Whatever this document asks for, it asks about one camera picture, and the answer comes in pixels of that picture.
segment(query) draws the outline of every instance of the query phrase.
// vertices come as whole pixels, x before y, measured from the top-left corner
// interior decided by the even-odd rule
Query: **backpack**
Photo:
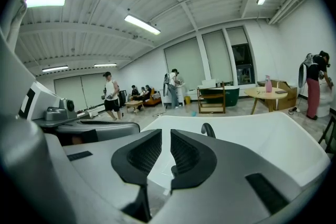
[[[317,65],[317,63],[314,62],[313,58],[316,55],[313,54],[307,54],[305,60],[302,62],[299,68],[299,88],[302,88],[304,84],[306,84],[307,79],[307,70],[311,65]]]
[[[166,75],[164,75],[164,81],[163,81],[163,84],[169,84],[170,83],[170,76],[169,74],[167,73]]]
[[[166,75],[164,75],[164,80],[163,80],[163,96],[167,96],[168,84],[170,84],[170,76],[167,73]]]

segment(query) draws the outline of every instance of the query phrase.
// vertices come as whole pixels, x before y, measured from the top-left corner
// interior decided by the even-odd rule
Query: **woman in pink pants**
[[[319,55],[313,57],[315,65],[311,65],[307,70],[307,84],[308,84],[308,110],[307,117],[312,120],[317,120],[317,108],[320,103],[320,84],[319,84],[319,73],[323,72],[323,76],[329,88],[332,88],[332,84],[329,81],[327,74],[327,67],[329,64],[329,54],[323,50]]]

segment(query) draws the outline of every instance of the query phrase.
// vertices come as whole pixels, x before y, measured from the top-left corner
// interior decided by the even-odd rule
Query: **coffee table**
[[[272,87],[272,92],[266,92],[265,87],[255,87],[246,89],[244,92],[247,95],[254,97],[256,99],[253,104],[251,115],[254,113],[254,110],[256,109],[258,100],[262,102],[261,99],[265,99],[265,103],[268,107],[268,112],[273,112],[272,100],[285,98],[288,94],[288,93],[276,93],[276,91],[283,91],[283,89]]]
[[[135,113],[136,113],[136,114],[138,114],[138,112],[137,112],[137,110],[136,110],[136,108],[137,108],[138,106],[142,105],[142,107],[145,108],[145,107],[143,106],[143,101],[130,101],[130,102],[125,103],[125,105],[126,105],[127,113],[129,113],[128,108],[135,108]]]

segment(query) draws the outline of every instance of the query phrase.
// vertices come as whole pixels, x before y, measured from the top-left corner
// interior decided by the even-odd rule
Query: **man in white tank top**
[[[119,109],[119,86],[115,80],[112,80],[112,76],[110,72],[106,72],[104,75],[106,77],[106,94],[104,96],[104,106],[106,112],[113,118],[114,121],[117,118],[113,115],[112,111],[115,111],[118,115],[118,119],[121,120],[121,111]]]

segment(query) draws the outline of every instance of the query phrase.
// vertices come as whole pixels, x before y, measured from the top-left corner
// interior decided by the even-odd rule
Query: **trash bin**
[[[184,100],[185,100],[185,104],[190,104],[191,103],[190,96],[185,96]]]

